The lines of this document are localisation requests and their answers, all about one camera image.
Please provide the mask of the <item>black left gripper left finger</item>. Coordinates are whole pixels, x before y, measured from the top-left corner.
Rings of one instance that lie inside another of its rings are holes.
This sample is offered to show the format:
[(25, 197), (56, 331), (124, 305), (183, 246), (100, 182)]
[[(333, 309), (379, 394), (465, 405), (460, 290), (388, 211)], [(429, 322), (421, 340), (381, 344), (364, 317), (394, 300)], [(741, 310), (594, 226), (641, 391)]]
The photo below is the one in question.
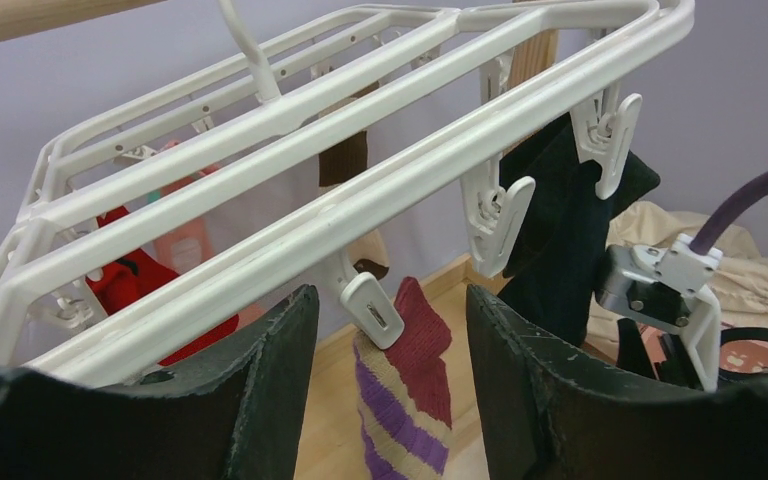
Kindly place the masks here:
[(290, 479), (317, 339), (303, 285), (132, 385), (0, 367), (0, 479)]

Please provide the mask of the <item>striped maroon purple sock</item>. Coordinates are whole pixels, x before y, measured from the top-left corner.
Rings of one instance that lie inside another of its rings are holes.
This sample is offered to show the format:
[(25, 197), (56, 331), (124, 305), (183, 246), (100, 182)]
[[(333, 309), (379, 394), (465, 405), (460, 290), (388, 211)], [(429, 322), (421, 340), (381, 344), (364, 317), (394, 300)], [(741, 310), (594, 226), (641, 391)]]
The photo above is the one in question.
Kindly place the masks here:
[(379, 349), (362, 332), (353, 338), (366, 477), (441, 479), (453, 432), (442, 359), (451, 330), (413, 277), (402, 280), (394, 306), (405, 328), (390, 348)]

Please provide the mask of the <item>black sock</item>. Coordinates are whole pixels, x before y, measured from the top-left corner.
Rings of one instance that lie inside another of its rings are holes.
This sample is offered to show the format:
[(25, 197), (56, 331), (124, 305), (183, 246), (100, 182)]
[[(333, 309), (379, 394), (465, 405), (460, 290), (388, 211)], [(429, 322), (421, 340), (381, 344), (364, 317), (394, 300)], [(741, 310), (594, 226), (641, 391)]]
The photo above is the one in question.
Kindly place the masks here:
[(571, 118), (563, 115), (524, 140), (500, 162), (509, 188), (531, 177), (536, 186), (498, 294), (525, 320), (574, 346), (587, 335), (590, 302), (610, 221), (657, 188), (661, 178), (637, 155), (627, 156), (620, 185), (595, 194), (601, 166), (580, 162)]

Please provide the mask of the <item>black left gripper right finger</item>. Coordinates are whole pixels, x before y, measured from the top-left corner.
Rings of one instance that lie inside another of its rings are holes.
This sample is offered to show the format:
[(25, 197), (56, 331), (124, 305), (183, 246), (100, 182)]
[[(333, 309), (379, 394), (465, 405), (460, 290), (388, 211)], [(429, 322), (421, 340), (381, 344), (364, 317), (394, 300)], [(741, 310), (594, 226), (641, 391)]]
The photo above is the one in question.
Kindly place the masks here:
[(610, 365), (485, 288), (466, 324), (493, 479), (768, 479), (768, 379), (713, 393)]

